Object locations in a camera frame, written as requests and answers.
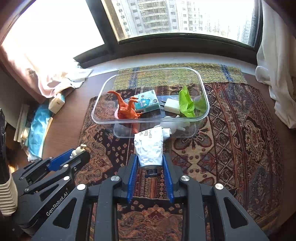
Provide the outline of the small cream figurine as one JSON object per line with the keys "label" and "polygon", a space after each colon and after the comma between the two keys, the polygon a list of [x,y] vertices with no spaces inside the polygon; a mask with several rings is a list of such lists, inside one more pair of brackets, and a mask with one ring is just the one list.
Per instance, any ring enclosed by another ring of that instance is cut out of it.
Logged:
{"label": "small cream figurine", "polygon": [[85,151],[86,147],[87,147],[87,145],[85,145],[85,144],[81,144],[80,146],[78,146],[76,149],[74,149],[71,152],[70,158],[73,158],[73,157],[77,156],[78,154],[80,154],[81,152]]}

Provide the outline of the orange dinosaur toy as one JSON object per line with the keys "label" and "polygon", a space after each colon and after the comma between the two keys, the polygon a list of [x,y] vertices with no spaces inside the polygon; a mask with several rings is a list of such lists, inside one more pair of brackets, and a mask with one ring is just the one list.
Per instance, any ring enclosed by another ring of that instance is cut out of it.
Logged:
{"label": "orange dinosaur toy", "polygon": [[138,97],[132,96],[129,98],[129,102],[126,103],[121,95],[118,92],[113,90],[108,91],[107,93],[115,94],[118,100],[118,119],[138,119],[142,113],[137,113],[135,111],[135,102],[138,103]]}

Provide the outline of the white tube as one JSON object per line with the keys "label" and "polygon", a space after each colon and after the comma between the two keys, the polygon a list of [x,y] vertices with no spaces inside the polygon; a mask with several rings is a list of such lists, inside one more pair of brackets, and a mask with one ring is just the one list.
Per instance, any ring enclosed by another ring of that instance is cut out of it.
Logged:
{"label": "white tube", "polygon": [[158,169],[163,165],[163,144],[171,136],[171,129],[157,126],[134,135],[134,147],[139,167],[145,170],[146,178],[159,175]]}

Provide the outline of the green paper star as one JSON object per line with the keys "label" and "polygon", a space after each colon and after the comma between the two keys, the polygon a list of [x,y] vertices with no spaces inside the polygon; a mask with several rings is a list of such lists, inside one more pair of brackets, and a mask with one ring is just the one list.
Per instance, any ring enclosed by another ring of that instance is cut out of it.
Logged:
{"label": "green paper star", "polygon": [[207,104],[203,95],[192,99],[189,89],[184,85],[179,91],[179,109],[180,113],[187,118],[195,118],[202,115],[206,109]]}

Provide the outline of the beige ribbed cuff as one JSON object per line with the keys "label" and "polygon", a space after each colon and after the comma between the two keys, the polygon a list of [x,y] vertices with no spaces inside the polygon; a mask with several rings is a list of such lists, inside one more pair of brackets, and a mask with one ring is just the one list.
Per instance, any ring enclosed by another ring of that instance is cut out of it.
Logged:
{"label": "beige ribbed cuff", "polygon": [[0,209],[3,216],[11,216],[18,207],[18,191],[10,172],[6,183],[0,185]]}

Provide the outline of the blue plastic sheet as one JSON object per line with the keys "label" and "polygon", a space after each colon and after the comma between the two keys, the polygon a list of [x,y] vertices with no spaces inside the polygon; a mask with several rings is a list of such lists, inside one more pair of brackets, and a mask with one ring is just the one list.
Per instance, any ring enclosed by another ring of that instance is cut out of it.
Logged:
{"label": "blue plastic sheet", "polygon": [[48,107],[49,102],[46,101],[44,104],[41,104],[35,112],[29,132],[28,161],[34,161],[42,157],[46,130],[51,117],[51,112]]}

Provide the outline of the white box on left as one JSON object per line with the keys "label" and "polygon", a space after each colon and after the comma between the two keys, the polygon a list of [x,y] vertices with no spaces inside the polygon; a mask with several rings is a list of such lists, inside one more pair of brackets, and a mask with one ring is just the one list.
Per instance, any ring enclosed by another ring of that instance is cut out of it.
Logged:
{"label": "white box on left", "polygon": [[65,96],[61,93],[58,93],[50,100],[48,109],[53,114],[57,114],[64,104]]}

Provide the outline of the pink tape roll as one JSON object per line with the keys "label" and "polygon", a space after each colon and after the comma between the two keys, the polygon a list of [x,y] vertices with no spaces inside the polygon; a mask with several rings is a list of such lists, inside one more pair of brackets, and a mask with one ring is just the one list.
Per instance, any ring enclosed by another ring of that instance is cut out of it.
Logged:
{"label": "pink tape roll", "polygon": [[120,119],[120,112],[119,112],[119,109],[117,109],[115,112],[114,112],[114,117],[116,118],[116,119]]}

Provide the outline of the pink curtain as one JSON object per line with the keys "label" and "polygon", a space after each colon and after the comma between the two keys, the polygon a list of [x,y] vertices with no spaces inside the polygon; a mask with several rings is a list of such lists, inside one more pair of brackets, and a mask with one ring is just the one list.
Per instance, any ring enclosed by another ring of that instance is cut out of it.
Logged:
{"label": "pink curtain", "polygon": [[68,69],[63,68],[62,72],[38,72],[29,60],[8,56],[4,47],[1,47],[1,63],[18,84],[39,103],[67,88],[80,88],[93,72],[92,69],[81,68],[76,61],[72,61]]}

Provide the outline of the patterned paisley rug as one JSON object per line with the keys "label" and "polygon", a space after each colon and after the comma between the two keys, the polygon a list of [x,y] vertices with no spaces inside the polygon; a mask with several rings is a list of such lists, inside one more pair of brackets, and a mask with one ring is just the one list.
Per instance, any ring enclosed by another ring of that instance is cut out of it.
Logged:
{"label": "patterned paisley rug", "polygon": [[[186,138],[170,138],[164,152],[191,178],[223,184],[266,235],[278,225],[283,190],[280,144],[260,91],[240,69],[188,63],[203,79],[210,111]],[[163,177],[137,173],[131,204],[119,204],[120,240],[180,240],[183,207],[168,201]]]}

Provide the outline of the teal cartoon tissue pack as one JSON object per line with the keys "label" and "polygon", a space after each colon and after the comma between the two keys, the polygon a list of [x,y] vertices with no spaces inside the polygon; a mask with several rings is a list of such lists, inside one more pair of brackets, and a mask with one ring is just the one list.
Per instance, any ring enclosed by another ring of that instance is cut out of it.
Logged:
{"label": "teal cartoon tissue pack", "polygon": [[138,103],[135,104],[135,111],[137,113],[148,113],[160,109],[159,101],[155,90],[149,90],[135,95],[138,97]]}

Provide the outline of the white rabbit figurine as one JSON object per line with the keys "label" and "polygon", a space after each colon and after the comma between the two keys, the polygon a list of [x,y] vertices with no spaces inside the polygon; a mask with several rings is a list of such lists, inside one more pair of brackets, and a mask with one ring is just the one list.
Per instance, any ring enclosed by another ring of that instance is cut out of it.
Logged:
{"label": "white rabbit figurine", "polygon": [[161,122],[160,126],[162,126],[163,128],[170,128],[171,134],[174,134],[176,131],[184,132],[186,130],[186,127],[190,126],[190,123],[182,121]]}

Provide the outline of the white charger plug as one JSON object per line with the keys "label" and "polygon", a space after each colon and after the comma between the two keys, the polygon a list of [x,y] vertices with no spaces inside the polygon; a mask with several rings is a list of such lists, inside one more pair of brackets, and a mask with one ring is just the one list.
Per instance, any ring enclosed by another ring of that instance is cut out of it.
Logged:
{"label": "white charger plug", "polygon": [[168,98],[164,105],[164,110],[166,112],[174,113],[174,114],[180,114],[180,105],[179,101],[176,99]]}

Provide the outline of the clear plastic storage box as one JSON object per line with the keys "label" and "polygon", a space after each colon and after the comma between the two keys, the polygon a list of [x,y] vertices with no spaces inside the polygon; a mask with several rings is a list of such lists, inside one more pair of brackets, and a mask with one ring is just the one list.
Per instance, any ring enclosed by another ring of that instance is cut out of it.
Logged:
{"label": "clear plastic storage box", "polygon": [[108,78],[92,111],[118,138],[162,126],[177,138],[194,136],[210,104],[199,72],[188,67],[136,69]]}

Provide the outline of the white curtain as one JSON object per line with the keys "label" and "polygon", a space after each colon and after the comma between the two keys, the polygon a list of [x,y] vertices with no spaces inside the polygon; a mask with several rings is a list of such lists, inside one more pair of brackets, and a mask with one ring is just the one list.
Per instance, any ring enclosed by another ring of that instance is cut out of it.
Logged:
{"label": "white curtain", "polygon": [[255,78],[268,85],[277,117],[295,129],[295,37],[282,17],[262,1],[263,31]]}

